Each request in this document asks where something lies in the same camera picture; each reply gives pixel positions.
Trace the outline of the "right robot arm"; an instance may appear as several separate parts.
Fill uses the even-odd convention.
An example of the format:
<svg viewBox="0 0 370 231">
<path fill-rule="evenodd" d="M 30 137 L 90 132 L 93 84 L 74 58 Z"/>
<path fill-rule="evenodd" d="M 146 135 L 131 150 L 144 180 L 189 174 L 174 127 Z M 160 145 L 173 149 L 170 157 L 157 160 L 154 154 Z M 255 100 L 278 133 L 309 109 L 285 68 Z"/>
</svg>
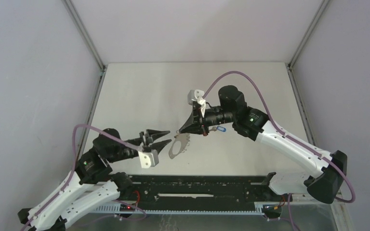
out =
<svg viewBox="0 0 370 231">
<path fill-rule="evenodd" d="M 261 195 L 274 201 L 279 195 L 308 192 L 314 199 L 332 204 L 347 174 L 348 157 L 337 150 L 322 150 L 282 129 L 263 111 L 247 105 L 244 94 L 233 85 L 218 91 L 219 106 L 206 108 L 204 91 L 191 90 L 188 104 L 192 112 L 179 133 L 207 136 L 209 128 L 230 123 L 237 134 L 268 145 L 298 164 L 308 174 L 299 178 L 272 173 L 268 184 L 261 187 Z"/>
</svg>

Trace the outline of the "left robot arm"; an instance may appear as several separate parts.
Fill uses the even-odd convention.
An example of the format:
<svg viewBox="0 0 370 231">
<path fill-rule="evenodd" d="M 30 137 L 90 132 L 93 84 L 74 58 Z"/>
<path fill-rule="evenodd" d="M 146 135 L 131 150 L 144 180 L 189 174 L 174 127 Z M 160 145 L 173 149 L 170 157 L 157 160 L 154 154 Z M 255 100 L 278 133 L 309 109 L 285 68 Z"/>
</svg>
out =
<svg viewBox="0 0 370 231">
<path fill-rule="evenodd" d="M 65 231 L 104 203 L 130 199 L 131 178 L 125 172 L 113 173 L 111 164 L 137 157 L 142 168 L 154 167 L 159 153 L 171 142 L 157 141 L 168 135 L 168 130 L 146 129 L 137 138 L 123 141 L 114 128 L 87 128 L 99 133 L 92 148 L 73 163 L 66 178 L 47 198 L 18 212 L 23 231 Z"/>
</svg>

